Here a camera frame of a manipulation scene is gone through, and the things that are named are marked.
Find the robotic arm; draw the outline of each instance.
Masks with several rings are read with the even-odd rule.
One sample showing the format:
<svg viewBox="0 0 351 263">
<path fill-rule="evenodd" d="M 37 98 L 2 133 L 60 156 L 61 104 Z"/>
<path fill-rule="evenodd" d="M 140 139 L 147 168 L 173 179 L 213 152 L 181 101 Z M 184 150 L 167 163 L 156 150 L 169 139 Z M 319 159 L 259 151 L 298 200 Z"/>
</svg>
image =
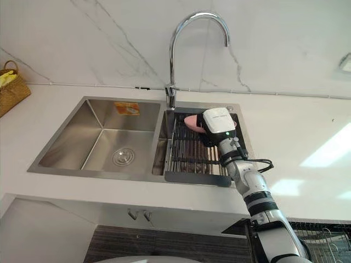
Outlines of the robotic arm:
<svg viewBox="0 0 351 263">
<path fill-rule="evenodd" d="M 212 108 L 197 115 L 197 126 L 202 127 L 210 142 L 219 148 L 222 154 L 221 163 L 226 167 L 246 203 L 253 229 L 253 249 L 258 261 L 311 262 L 307 259 L 307 248 L 300 242 L 279 210 L 264 177 L 253 166 L 253 162 L 267 163 L 269 166 L 260 170 L 265 171 L 273 167 L 271 161 L 248 158 L 240 147 L 235 124 L 226 108 Z"/>
</svg>

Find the white countertop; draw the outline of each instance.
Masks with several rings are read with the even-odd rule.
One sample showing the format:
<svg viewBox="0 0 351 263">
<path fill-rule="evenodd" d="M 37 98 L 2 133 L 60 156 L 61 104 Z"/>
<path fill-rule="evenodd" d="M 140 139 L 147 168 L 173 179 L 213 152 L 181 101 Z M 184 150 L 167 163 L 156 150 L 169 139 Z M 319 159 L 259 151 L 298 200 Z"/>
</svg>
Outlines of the white countertop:
<svg viewBox="0 0 351 263">
<path fill-rule="evenodd" d="M 49 85 L 30 89 L 32 95 L 0 119 L 2 202 L 15 194 L 248 216 L 232 188 L 28 173 L 83 96 L 165 99 L 163 90 Z M 351 123 L 350 100 L 189 92 L 179 92 L 177 100 L 240 104 L 256 157 L 274 162 L 275 168 L 264 175 L 288 218 L 351 220 L 351 151 L 328 167 L 301 166 Z"/>
</svg>

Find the chrome faucet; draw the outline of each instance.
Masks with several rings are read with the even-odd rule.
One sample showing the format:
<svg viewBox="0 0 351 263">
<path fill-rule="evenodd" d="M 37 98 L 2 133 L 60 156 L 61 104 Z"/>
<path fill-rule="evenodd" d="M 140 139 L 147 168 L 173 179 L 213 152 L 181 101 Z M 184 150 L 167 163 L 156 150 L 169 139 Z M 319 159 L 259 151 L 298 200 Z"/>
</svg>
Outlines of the chrome faucet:
<svg viewBox="0 0 351 263">
<path fill-rule="evenodd" d="M 179 33 L 181 30 L 186 27 L 189 23 L 193 22 L 194 20 L 197 19 L 210 19 L 215 21 L 219 27 L 222 29 L 223 34 L 224 34 L 224 45 L 226 47 L 229 46 L 230 44 L 230 37 L 229 37 L 229 30 L 224 22 L 224 20 L 217 14 L 211 13 L 211 12 L 196 12 L 193 13 L 186 18 L 183 19 L 182 22 L 179 23 L 177 28 L 174 30 L 171 42 L 169 44 L 169 66 L 170 66 L 170 74 L 171 74 L 171 82 L 165 86 L 166 90 L 166 95 L 167 95 L 167 105 L 168 108 L 174 110 L 176 107 L 176 82 L 174 81 L 174 47 L 176 46 L 176 41 L 179 36 Z"/>
</svg>

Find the drain strainer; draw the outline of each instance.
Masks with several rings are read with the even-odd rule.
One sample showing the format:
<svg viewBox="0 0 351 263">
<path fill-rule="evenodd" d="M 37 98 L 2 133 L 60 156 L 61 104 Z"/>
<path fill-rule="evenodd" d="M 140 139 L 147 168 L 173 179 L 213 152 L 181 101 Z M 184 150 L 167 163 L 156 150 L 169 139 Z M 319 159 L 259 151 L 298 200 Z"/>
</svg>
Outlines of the drain strainer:
<svg viewBox="0 0 351 263">
<path fill-rule="evenodd" d="M 129 165 L 134 160 L 134 155 L 134 151 L 131 149 L 120 149 L 114 153 L 112 161 L 117 166 Z"/>
</svg>

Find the yellow cloth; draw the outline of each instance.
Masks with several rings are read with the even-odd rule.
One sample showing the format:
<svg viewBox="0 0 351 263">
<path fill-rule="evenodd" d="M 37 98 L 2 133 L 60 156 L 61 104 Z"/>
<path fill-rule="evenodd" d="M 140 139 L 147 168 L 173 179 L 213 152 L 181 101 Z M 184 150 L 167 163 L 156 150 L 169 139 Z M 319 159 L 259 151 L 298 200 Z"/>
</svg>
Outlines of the yellow cloth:
<svg viewBox="0 0 351 263">
<path fill-rule="evenodd" d="M 5 86 L 7 83 L 13 81 L 17 77 L 17 74 L 13 74 L 13 70 L 6 72 L 0 76 L 0 88 Z"/>
</svg>

